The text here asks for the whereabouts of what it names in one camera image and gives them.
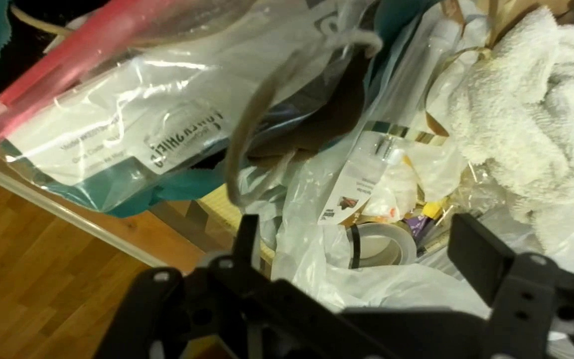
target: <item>black plastic piece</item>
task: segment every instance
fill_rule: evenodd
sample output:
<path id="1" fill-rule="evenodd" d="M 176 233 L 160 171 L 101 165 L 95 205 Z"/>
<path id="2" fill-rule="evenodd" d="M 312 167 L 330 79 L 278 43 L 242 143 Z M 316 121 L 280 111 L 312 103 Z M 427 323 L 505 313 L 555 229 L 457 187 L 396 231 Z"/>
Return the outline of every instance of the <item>black plastic piece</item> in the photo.
<path id="1" fill-rule="evenodd" d="M 292 347 L 288 357 L 298 353 L 322 359 L 400 357 L 392 345 L 378 341 L 354 321 L 332 313 L 290 281 L 276 281 L 254 291 L 246 299 L 246 309 L 256 317 L 256 325 L 264 325 L 276 337 L 288 337 L 300 345 Z M 264 347 L 262 357 L 274 353 L 262 337 L 256 345 Z"/>
<path id="2" fill-rule="evenodd" d="M 449 257 L 473 289 L 493 305 L 515 253 L 473 215 L 455 215 Z"/>
<path id="3" fill-rule="evenodd" d="M 240 233 L 236 235 L 234 249 L 232 249 L 238 261 L 252 265 L 258 227 L 260 227 L 260 215 L 246 215 L 242 219 Z"/>
<path id="4" fill-rule="evenodd" d="M 481 357 L 477 343 L 481 343 L 485 321 L 469 313 L 350 309 L 342 315 L 402 357 Z"/>
<path id="5" fill-rule="evenodd" d="M 184 291 L 184 275 L 178 269 L 160 267 L 140 273 L 117 311 L 97 357 L 150 357 L 152 343 L 170 335 L 164 325 L 164 313 L 170 297 L 178 291 Z M 168 345 L 166 355 L 180 355 L 182 349 L 184 345 Z"/>
<path id="6" fill-rule="evenodd" d="M 360 269 L 362 267 L 362 257 L 364 257 L 360 225 L 352 225 L 350 227 L 350 239 L 352 239 L 352 247 L 354 247 L 350 269 Z"/>
<path id="7" fill-rule="evenodd" d="M 523 253 L 515 259 L 485 327 L 485 357 L 547 357 L 549 331 L 555 319 L 557 275 L 555 261 L 543 255 Z"/>

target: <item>yellow item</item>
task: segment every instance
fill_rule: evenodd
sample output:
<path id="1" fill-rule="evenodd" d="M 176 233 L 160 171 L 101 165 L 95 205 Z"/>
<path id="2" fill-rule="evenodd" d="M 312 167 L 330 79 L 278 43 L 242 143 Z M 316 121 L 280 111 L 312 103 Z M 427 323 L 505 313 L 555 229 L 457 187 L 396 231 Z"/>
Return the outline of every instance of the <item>yellow item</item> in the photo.
<path id="1" fill-rule="evenodd" d="M 447 199 L 427 203 L 427 205 L 423 207 L 423 215 L 437 221 L 439 217 L 443 217 L 445 203 L 447 203 Z"/>

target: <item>cloth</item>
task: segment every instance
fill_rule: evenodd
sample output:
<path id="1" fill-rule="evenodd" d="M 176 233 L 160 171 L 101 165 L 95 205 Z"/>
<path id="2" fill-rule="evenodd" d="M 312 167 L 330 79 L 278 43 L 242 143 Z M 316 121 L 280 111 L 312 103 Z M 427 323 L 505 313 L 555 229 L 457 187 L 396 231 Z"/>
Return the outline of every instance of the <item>cloth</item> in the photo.
<path id="1" fill-rule="evenodd" d="M 509 189 L 517 219 L 574 203 L 574 25 L 539 7 L 491 53 L 467 55 L 435 81 L 431 115 Z"/>

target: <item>roll of tape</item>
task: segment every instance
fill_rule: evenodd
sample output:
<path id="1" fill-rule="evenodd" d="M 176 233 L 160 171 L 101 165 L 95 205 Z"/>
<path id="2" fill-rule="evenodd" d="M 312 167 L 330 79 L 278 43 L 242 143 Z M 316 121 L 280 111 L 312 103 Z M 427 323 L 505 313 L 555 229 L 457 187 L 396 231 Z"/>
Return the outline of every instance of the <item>roll of tape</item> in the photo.
<path id="1" fill-rule="evenodd" d="M 413 235 L 396 225 L 360 223 L 358 225 L 360 267 L 404 265 L 417 259 Z"/>

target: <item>clear plastic bag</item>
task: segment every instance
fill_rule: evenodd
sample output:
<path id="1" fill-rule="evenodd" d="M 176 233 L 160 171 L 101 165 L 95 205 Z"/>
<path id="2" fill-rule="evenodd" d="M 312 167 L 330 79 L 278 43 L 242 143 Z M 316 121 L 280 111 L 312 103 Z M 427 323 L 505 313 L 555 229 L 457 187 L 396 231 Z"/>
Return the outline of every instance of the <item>clear plastic bag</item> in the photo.
<path id="1" fill-rule="evenodd" d="M 262 83 L 286 61 L 298 63 L 304 45 L 358 29 L 364 11 L 342 5 L 370 3 L 120 1 L 128 7 L 113 1 L 0 95 L 0 157 L 37 185 L 101 211 L 144 193 L 200 197 L 222 183 L 216 171 L 190 167 L 226 147 Z M 332 61 L 348 63 L 336 49 L 302 57 L 308 65 L 270 87 L 268 107 Z"/>

